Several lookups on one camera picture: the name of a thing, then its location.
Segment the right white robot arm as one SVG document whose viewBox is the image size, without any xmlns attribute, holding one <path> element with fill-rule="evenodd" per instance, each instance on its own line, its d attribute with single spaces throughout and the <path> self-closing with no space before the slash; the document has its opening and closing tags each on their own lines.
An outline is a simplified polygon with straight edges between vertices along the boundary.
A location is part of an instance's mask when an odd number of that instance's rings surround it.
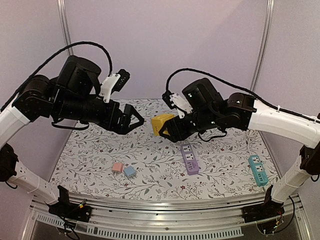
<svg viewBox="0 0 320 240">
<path fill-rule="evenodd" d="M 320 173 L 320 119 L 275 106 L 241 86 L 223 99 L 211 83 L 213 78 L 205 72 L 202 79 L 186 86 L 182 95 L 167 89 L 162 99 L 179 115 L 166 120 L 158 133 L 176 143 L 210 129 L 218 129 L 225 137 L 227 129 L 236 128 L 272 133 L 301 143 L 297 160 L 268 189 L 258 208 L 262 218 L 269 218 L 307 179 Z"/>
</svg>

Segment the purple power strip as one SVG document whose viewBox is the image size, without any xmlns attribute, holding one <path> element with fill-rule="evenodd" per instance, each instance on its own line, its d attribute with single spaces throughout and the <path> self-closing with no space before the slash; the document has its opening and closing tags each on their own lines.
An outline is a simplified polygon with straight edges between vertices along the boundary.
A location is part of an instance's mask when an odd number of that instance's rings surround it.
<svg viewBox="0 0 320 240">
<path fill-rule="evenodd" d="M 197 175 L 199 173 L 199 165 L 190 144 L 183 144 L 180 146 L 180 151 L 184 161 L 184 165 L 189 176 Z"/>
</svg>

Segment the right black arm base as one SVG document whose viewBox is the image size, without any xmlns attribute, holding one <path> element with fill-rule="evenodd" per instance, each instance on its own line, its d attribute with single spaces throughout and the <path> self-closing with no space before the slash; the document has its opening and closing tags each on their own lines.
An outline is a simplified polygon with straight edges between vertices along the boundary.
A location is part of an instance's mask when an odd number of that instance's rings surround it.
<svg viewBox="0 0 320 240">
<path fill-rule="evenodd" d="M 241 216 L 244 219 L 245 223 L 264 220 L 285 213 L 284 203 L 278 203 L 273 201 L 272 188 L 273 185 L 271 185 L 267 189 L 263 203 L 245 206 L 241 209 Z"/>
</svg>

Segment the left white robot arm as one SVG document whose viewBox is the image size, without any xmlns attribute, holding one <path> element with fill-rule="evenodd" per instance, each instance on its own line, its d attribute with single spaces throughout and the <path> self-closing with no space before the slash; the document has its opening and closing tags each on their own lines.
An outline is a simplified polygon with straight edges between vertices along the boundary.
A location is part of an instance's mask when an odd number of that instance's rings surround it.
<svg viewBox="0 0 320 240">
<path fill-rule="evenodd" d="M 40 117 L 52 118 L 55 128 L 61 128 L 63 120 L 75 120 L 81 123 L 82 130 L 96 124 L 118 135 L 142 126 L 145 120 L 132 105 L 120 109 L 120 104 L 111 99 L 130 74 L 121 69 L 99 81 L 100 74 L 101 68 L 94 62 L 70 55 L 57 77 L 50 79 L 34 71 L 0 110 L 0 180 L 24 188 L 55 207 L 63 217 L 70 217 L 75 211 L 68 190 L 53 186 L 30 171 L 19 161 L 9 140 Z"/>
</svg>

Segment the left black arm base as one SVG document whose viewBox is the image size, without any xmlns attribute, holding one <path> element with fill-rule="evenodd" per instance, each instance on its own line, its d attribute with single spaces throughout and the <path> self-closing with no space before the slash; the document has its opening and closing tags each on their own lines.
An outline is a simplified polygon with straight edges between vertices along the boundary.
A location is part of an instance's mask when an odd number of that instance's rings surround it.
<svg viewBox="0 0 320 240">
<path fill-rule="evenodd" d="M 91 218 L 93 208 L 87 205 L 87 199 L 83 199 L 80 203 L 70 202 L 69 191 L 58 185 L 59 196 L 57 203 L 49 204 L 49 213 L 61 218 L 67 218 L 80 222 L 88 223 Z"/>
</svg>

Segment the pink plug adapter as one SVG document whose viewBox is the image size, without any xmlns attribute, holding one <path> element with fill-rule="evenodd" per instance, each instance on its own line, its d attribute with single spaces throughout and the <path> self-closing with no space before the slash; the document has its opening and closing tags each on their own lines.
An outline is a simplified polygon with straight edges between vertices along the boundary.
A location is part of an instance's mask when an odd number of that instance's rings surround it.
<svg viewBox="0 0 320 240">
<path fill-rule="evenodd" d="M 114 162 L 111 168 L 111 171 L 113 173 L 121 173 L 123 171 L 124 165 L 120 162 Z"/>
</svg>

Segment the yellow cube socket adapter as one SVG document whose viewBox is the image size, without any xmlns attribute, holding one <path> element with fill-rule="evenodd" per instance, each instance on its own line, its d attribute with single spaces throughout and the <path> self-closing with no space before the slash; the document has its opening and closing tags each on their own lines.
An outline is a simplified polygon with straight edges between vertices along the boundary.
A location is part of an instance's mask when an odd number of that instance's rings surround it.
<svg viewBox="0 0 320 240">
<path fill-rule="evenodd" d="M 151 118 L 152 130 L 155 136 L 160 136 L 159 132 L 166 121 L 174 118 L 175 115 L 171 113 L 163 113 Z"/>
</svg>

